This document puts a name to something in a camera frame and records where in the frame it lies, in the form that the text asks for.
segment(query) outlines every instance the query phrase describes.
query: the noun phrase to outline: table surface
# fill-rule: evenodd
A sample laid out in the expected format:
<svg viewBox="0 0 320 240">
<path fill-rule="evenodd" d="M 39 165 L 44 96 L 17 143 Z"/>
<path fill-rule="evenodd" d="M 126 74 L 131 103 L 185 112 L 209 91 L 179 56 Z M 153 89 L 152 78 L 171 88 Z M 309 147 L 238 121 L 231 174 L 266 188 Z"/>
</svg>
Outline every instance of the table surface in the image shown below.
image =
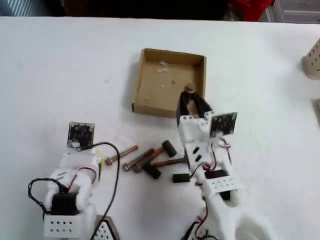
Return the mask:
<svg viewBox="0 0 320 240">
<path fill-rule="evenodd" d="M 69 122 L 95 123 L 94 141 L 140 154 L 169 139 L 181 154 L 176 120 L 136 114 L 131 99 L 143 48 L 207 57 L 205 99 L 238 112 L 231 155 L 253 205 L 281 239 L 320 235 L 320 126 L 312 101 L 320 81 L 301 57 L 320 25 L 108 18 L 0 18 L 0 184 L 5 239 L 41 239 L 41 209 L 27 185 L 48 177 L 66 151 Z M 112 149 L 101 147 L 107 155 Z M 124 158 L 123 162 L 133 158 Z M 204 202 L 190 184 L 121 171 L 109 215 L 121 239 L 180 239 Z M 105 167 L 92 201 L 101 214 L 116 166 Z M 43 199 L 46 185 L 34 186 Z"/>
</svg>

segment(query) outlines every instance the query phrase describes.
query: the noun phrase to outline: red object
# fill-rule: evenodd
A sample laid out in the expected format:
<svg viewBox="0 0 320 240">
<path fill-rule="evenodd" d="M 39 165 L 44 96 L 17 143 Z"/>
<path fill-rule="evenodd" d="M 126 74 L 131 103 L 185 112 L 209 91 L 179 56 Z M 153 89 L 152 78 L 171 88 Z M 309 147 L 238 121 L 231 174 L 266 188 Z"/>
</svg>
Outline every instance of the red object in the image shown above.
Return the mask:
<svg viewBox="0 0 320 240">
<path fill-rule="evenodd" d="M 258 22 L 262 13 L 274 3 L 275 0 L 229 0 L 229 3 L 244 12 L 243 20 Z"/>
</svg>

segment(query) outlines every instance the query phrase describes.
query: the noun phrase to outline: open cardboard box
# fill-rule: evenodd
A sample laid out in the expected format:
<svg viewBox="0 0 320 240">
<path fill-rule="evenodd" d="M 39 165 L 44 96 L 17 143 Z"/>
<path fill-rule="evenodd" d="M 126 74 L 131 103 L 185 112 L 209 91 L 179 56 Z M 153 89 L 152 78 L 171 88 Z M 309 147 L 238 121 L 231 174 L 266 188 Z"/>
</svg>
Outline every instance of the open cardboard box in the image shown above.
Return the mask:
<svg viewBox="0 0 320 240">
<path fill-rule="evenodd" d="M 143 49 L 132 111 L 175 118 L 186 84 L 194 83 L 195 91 L 205 97 L 206 60 L 205 56 L 190 53 Z"/>
</svg>

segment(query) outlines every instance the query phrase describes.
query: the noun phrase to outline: perforated white part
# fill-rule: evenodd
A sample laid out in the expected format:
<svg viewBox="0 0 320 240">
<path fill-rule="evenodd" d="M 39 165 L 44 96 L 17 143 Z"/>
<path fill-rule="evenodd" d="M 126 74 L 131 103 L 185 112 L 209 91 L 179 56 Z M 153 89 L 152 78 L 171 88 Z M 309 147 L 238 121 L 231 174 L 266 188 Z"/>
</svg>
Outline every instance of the perforated white part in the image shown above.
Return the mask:
<svg viewBox="0 0 320 240">
<path fill-rule="evenodd" d="M 114 240 L 106 222 L 101 223 L 94 240 Z"/>
<path fill-rule="evenodd" d="M 82 236 L 83 215 L 45 215 L 44 237 L 46 238 L 80 238 Z"/>
<path fill-rule="evenodd" d="M 205 191 L 210 197 L 214 194 L 241 188 L 242 186 L 238 184 L 232 176 L 207 179 L 203 184 L 203 191 Z"/>
</svg>

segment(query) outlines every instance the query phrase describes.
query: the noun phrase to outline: copper screw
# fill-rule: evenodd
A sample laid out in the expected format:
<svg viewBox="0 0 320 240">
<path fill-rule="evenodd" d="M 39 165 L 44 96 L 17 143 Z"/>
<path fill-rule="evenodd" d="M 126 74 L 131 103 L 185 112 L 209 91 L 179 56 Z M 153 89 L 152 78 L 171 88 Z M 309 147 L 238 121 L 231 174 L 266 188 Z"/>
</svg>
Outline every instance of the copper screw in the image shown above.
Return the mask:
<svg viewBox="0 0 320 240">
<path fill-rule="evenodd" d="M 172 160 L 167 160 L 167 161 L 160 161 L 160 162 L 155 162 L 152 164 L 152 166 L 156 168 L 168 166 L 168 165 L 173 165 L 173 164 L 184 164 L 186 163 L 186 159 L 184 157 L 182 158 L 177 158 L 177 159 L 172 159 Z"/>
<path fill-rule="evenodd" d="M 130 171 L 131 167 L 133 165 L 135 165 L 136 163 L 140 162 L 141 160 L 145 159 L 147 156 L 149 156 L 150 154 L 152 154 L 155 151 L 154 148 L 150 148 L 148 151 L 144 152 L 143 154 L 141 154 L 140 156 L 136 157 L 135 159 L 133 159 L 132 161 L 123 164 L 123 170 L 125 170 L 126 172 Z"/>
<path fill-rule="evenodd" d="M 164 151 L 163 147 L 159 147 L 157 150 L 155 150 L 151 155 L 147 156 L 143 160 L 139 161 L 135 165 L 132 166 L 132 169 L 135 173 L 140 173 L 142 171 L 142 167 L 150 163 L 153 159 L 155 159 L 159 154 L 161 154 Z"/>
<path fill-rule="evenodd" d="M 122 151 L 120 152 L 120 158 L 128 155 L 129 153 L 132 153 L 133 151 L 137 150 L 139 148 L 138 145 L 134 145 L 132 147 L 130 147 L 129 149 L 125 150 L 125 151 Z M 114 161 L 118 160 L 118 155 L 114 155 L 112 157 L 107 157 L 104 161 L 107 165 L 112 165 L 112 163 Z"/>
</svg>

